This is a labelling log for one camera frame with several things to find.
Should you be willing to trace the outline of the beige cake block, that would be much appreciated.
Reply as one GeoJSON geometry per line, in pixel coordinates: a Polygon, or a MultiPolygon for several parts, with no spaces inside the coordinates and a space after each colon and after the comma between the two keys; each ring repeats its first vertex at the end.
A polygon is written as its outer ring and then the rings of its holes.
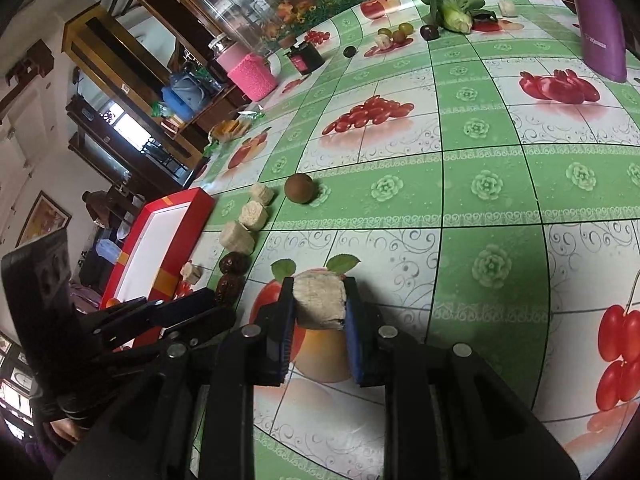
{"type": "Polygon", "coordinates": [[[229,221],[220,232],[219,243],[228,252],[250,255],[254,252],[255,237],[239,221],[229,221]]]}
{"type": "Polygon", "coordinates": [[[294,278],[298,325],[305,330],[341,330],[346,318],[343,279],[331,271],[305,271],[294,278]]]}
{"type": "Polygon", "coordinates": [[[250,200],[242,207],[239,222],[245,229],[258,232],[266,225],[268,218],[267,208],[257,200],[250,200]]]}
{"type": "Polygon", "coordinates": [[[273,188],[260,182],[254,183],[250,187],[250,198],[262,206],[268,206],[276,196],[273,188]]]}

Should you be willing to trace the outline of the dark jujube date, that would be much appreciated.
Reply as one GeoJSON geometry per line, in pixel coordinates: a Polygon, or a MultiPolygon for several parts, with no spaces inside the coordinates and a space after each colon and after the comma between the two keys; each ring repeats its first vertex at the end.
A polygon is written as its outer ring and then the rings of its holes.
{"type": "Polygon", "coordinates": [[[218,262],[222,274],[245,275],[250,270],[250,256],[242,252],[228,252],[218,262]]]}

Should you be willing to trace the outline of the small beige cake piece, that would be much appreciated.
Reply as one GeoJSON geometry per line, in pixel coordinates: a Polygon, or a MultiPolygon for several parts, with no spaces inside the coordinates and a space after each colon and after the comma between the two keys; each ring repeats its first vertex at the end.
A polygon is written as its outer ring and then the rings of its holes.
{"type": "Polygon", "coordinates": [[[196,285],[202,277],[203,271],[200,266],[192,263],[191,261],[188,261],[182,266],[180,274],[182,276],[182,280],[186,284],[196,285]]]}

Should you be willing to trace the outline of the brown longan fruit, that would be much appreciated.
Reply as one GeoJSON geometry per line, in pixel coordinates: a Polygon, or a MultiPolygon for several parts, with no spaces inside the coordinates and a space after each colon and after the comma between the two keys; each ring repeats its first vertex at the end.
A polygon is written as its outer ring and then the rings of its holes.
{"type": "Polygon", "coordinates": [[[292,203],[306,204],[316,196],[317,185],[308,174],[292,174],[285,181],[284,194],[292,203]]]}

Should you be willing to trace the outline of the snack packets pile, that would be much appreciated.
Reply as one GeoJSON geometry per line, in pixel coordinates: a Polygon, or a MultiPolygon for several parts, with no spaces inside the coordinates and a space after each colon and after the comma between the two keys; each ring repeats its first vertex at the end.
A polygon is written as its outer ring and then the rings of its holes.
{"type": "Polygon", "coordinates": [[[235,118],[228,118],[218,122],[209,130],[208,140],[210,145],[224,144],[235,139],[239,139],[253,122],[262,118],[264,113],[261,110],[241,110],[235,118]]]}

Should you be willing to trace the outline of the wooden cabinet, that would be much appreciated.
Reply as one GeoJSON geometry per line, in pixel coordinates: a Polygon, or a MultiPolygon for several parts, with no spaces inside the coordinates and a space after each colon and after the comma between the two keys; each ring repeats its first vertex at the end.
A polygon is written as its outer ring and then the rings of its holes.
{"type": "MultiPolygon", "coordinates": [[[[248,103],[241,90],[231,86],[217,93],[191,118],[164,124],[163,118],[153,115],[153,105],[164,100],[162,91],[169,84],[168,69],[97,3],[65,23],[62,48],[81,73],[150,136],[157,153],[189,171],[188,181],[205,164],[209,131],[248,103]]],[[[66,112],[79,129],[138,179],[166,193],[175,191],[178,179],[171,177],[152,153],[126,140],[84,96],[72,96],[66,112]]]]}

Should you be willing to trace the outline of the blue thermos jug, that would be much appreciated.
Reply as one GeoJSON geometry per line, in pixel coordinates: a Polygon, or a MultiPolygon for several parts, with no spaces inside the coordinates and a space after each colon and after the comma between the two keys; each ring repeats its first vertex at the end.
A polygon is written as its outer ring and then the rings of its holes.
{"type": "Polygon", "coordinates": [[[178,116],[183,122],[190,122],[194,117],[192,108],[178,96],[178,94],[170,87],[162,88],[163,102],[178,116]]]}

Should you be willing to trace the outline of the pink knit-sleeved bottle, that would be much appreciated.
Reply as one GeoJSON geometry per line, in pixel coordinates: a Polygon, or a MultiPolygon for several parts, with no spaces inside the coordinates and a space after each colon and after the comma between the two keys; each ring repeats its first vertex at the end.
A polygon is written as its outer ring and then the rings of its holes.
{"type": "Polygon", "coordinates": [[[242,42],[223,32],[208,47],[214,52],[215,61],[252,102],[262,100],[277,88],[277,79],[267,61],[248,50],[242,42]]]}

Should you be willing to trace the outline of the black jar with cork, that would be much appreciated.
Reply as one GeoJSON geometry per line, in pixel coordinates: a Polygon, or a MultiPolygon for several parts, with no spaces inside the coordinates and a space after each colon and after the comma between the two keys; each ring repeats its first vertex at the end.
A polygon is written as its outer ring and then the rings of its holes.
{"type": "Polygon", "coordinates": [[[324,64],[323,56],[318,52],[316,47],[308,41],[294,44],[285,55],[296,70],[303,76],[313,73],[324,64]]]}

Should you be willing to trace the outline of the small dark olive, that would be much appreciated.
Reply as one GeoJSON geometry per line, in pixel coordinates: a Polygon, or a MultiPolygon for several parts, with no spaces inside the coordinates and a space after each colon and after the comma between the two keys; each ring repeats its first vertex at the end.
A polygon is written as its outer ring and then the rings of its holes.
{"type": "Polygon", "coordinates": [[[357,49],[353,46],[348,46],[344,49],[343,55],[345,58],[353,58],[357,52],[357,49]]]}

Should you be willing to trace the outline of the dark plum fruit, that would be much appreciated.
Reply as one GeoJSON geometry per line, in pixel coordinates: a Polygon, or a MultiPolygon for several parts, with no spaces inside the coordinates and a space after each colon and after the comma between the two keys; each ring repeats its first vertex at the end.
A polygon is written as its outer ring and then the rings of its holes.
{"type": "Polygon", "coordinates": [[[425,41],[436,40],[440,37],[439,27],[437,25],[423,25],[420,28],[420,35],[425,41]]]}

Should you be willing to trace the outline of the green bok choy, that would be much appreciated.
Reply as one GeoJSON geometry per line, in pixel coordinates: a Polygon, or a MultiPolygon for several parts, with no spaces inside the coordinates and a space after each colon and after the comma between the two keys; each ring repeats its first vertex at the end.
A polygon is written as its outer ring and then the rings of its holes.
{"type": "Polygon", "coordinates": [[[421,0],[428,6],[425,24],[442,27],[450,32],[469,35],[472,32],[472,13],[482,10],[485,0],[421,0]]]}

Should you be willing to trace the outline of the white cake piece far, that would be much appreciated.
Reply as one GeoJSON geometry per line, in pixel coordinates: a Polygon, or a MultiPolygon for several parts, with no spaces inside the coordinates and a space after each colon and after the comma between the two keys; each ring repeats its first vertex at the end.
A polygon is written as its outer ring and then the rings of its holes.
{"type": "Polygon", "coordinates": [[[504,18],[516,18],[518,11],[516,10],[515,3],[512,0],[500,0],[498,2],[500,14],[504,18]]]}

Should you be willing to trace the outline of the purple thermos bottle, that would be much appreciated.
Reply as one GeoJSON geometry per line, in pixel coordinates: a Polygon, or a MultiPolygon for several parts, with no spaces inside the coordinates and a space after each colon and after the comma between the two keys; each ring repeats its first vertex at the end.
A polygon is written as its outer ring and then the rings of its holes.
{"type": "Polygon", "coordinates": [[[574,0],[582,40],[582,60],[609,80],[627,79],[623,21],[613,0],[574,0]]]}

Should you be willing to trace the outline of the framed wall painting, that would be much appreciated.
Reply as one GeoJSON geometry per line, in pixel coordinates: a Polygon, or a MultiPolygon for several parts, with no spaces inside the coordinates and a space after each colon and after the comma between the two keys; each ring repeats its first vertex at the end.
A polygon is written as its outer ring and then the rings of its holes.
{"type": "Polygon", "coordinates": [[[48,194],[40,191],[30,208],[15,246],[20,247],[35,238],[66,228],[71,218],[71,214],[48,194]]]}

